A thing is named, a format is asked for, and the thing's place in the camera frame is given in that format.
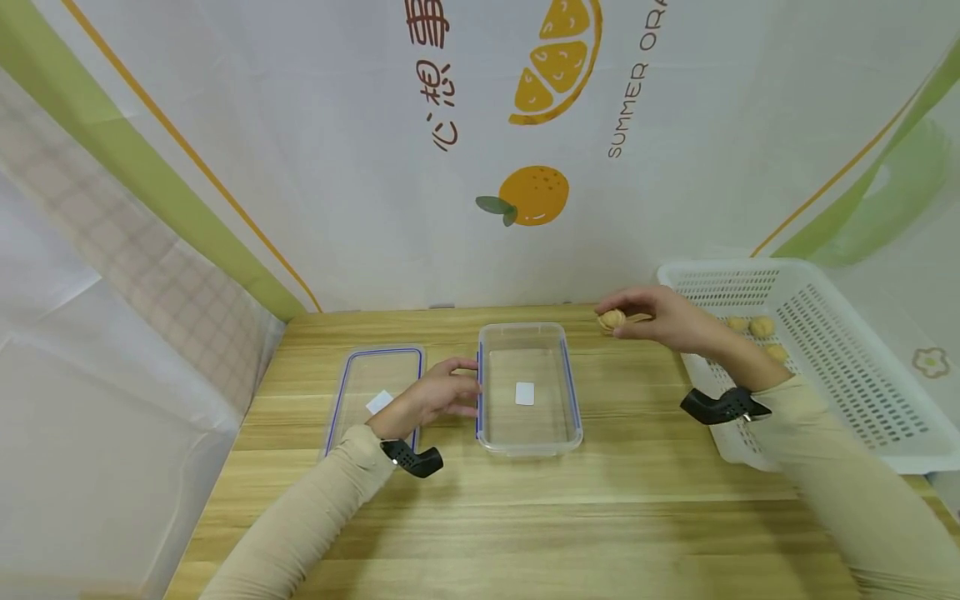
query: wooden table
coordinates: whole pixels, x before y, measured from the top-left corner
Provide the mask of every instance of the wooden table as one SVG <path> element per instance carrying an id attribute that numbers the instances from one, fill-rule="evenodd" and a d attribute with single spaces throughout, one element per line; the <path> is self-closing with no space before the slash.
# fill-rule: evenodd
<path id="1" fill-rule="evenodd" d="M 584 442 L 553 459 L 488 454 L 473 422 L 422 431 L 446 466 L 398 472 L 297 598 L 855 598 L 826 533 L 779 475 L 720 459 L 683 413 L 679 357 L 600 334 L 577 305 L 310 315 L 287 328 L 174 577 L 196 598 L 264 509 L 317 461 L 352 348 L 417 343 L 473 356 L 491 323 L 566 329 Z M 957 538 L 923 478 L 911 484 Z"/>

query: black wrist strap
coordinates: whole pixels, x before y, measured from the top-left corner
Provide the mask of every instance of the black wrist strap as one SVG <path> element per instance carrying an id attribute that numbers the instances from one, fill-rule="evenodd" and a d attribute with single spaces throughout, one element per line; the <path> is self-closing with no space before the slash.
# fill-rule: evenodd
<path id="1" fill-rule="evenodd" d="M 430 447 L 421 454 L 413 451 L 405 440 L 384 440 L 380 443 L 387 458 L 394 461 L 411 475 L 423 479 L 444 467 L 444 457 L 440 450 Z"/>
<path id="2" fill-rule="evenodd" d="M 680 407 L 704 425 L 717 425 L 741 417 L 747 421 L 761 420 L 773 415 L 769 408 L 754 400 L 746 388 L 732 388 L 716 400 L 693 388 Z"/>

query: white label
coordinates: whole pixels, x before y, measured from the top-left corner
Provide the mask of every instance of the white label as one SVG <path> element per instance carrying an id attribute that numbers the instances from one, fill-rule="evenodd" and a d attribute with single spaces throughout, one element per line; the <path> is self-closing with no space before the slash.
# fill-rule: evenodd
<path id="1" fill-rule="evenodd" d="M 534 405 L 534 384 L 526 381 L 516 383 L 516 403 L 521 406 Z"/>
<path id="2" fill-rule="evenodd" d="M 367 410 L 370 411 L 371 415 L 375 415 L 387 407 L 387 404 L 390 404 L 394 401 L 394 397 L 390 396 L 390 392 L 383 390 L 379 394 L 373 397 L 373 400 L 367 402 Z"/>

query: left hand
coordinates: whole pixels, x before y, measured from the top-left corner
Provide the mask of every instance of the left hand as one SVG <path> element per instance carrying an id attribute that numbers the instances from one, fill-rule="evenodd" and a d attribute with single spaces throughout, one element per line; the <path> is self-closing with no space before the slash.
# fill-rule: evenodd
<path id="1" fill-rule="evenodd" d="M 475 375 L 454 373 L 458 369 L 476 371 L 477 361 L 454 357 L 437 363 L 406 392 L 370 417 L 367 425 L 381 440 L 405 440 L 414 429 L 443 414 L 476 419 L 475 406 L 457 404 L 455 400 L 476 400 L 480 383 Z"/>

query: white plastic basket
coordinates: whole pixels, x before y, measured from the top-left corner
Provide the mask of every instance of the white plastic basket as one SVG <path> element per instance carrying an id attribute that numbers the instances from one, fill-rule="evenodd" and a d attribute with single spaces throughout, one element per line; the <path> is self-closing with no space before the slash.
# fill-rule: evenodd
<path id="1" fill-rule="evenodd" d="M 779 258 L 697 260 L 657 271 L 668 285 L 719 318 L 766 315 L 774 338 L 839 417 L 899 473 L 960 468 L 960 433 L 827 276 L 808 262 Z M 685 354 L 694 386 L 719 397 L 733 386 L 719 366 Z M 778 470 L 740 421 L 710 428 L 729 463 Z"/>

